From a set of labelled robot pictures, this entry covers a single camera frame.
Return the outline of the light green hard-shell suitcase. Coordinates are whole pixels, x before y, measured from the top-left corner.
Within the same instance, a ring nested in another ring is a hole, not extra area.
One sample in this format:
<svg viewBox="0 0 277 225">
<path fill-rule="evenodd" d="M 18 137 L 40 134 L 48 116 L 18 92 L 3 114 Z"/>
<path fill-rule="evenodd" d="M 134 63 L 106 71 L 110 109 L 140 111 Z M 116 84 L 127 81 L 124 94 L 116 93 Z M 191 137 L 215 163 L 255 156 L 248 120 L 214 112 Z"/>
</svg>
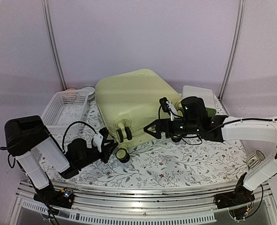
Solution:
<svg viewBox="0 0 277 225">
<path fill-rule="evenodd" d="M 161 98 L 174 106 L 180 94 L 163 78 L 150 69 L 114 75 L 97 82 L 95 86 L 99 113 L 109 134 L 118 143 L 116 158 L 129 161 L 129 148 L 154 140 L 144 132 L 144 127 L 169 115 L 158 113 Z"/>
</svg>

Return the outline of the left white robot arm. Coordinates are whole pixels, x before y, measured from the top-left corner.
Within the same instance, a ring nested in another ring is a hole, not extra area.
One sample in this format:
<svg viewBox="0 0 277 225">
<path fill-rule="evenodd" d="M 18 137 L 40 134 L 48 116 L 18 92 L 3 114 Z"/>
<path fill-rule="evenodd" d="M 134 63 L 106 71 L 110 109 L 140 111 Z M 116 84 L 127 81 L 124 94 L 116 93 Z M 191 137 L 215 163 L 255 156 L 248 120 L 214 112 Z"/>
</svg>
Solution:
<svg viewBox="0 0 277 225">
<path fill-rule="evenodd" d="M 64 151 L 64 144 L 58 144 L 38 115 L 11 119 L 5 123 L 4 131 L 6 146 L 0 150 L 6 150 L 16 159 L 47 203 L 55 203 L 58 193 L 51 188 L 52 183 L 40 166 L 35 151 L 40 152 L 62 178 L 70 179 L 98 160 L 106 164 L 118 146 L 103 128 L 94 132 L 90 147 L 86 140 L 76 138 Z"/>
</svg>

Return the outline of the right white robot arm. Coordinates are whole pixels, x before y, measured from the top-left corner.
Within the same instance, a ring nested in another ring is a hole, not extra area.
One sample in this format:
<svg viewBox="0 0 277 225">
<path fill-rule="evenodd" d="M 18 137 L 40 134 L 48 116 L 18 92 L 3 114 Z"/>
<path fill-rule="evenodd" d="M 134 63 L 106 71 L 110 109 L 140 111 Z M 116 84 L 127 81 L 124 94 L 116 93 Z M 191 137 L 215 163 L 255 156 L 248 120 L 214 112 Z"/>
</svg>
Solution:
<svg viewBox="0 0 277 225">
<path fill-rule="evenodd" d="M 201 138 L 207 141 L 258 141 L 277 145 L 277 117 L 272 118 L 235 118 L 228 116 L 210 117 L 204 101 L 200 97 L 182 99 L 182 115 L 167 100 L 159 101 L 159 111 L 170 115 L 168 119 L 158 118 L 144 127 L 144 132 L 161 139 L 177 141 L 181 138 Z M 277 151 L 270 154 L 259 165 L 250 168 L 238 180 L 235 189 L 214 196 L 218 208 L 226 208 L 251 202 L 255 199 L 253 191 L 262 183 L 277 175 Z"/>
</svg>

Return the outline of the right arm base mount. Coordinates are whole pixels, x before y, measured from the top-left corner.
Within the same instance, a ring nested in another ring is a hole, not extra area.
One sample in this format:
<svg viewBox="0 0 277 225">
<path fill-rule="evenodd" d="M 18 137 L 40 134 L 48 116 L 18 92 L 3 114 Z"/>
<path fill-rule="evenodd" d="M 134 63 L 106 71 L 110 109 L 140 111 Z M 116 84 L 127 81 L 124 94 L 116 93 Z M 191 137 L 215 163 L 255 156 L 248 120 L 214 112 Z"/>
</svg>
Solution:
<svg viewBox="0 0 277 225">
<path fill-rule="evenodd" d="M 253 191 L 237 184 L 233 191 L 215 195 L 213 202 L 218 209 L 228 208 L 233 219 L 243 220 L 248 216 L 254 200 Z"/>
</svg>

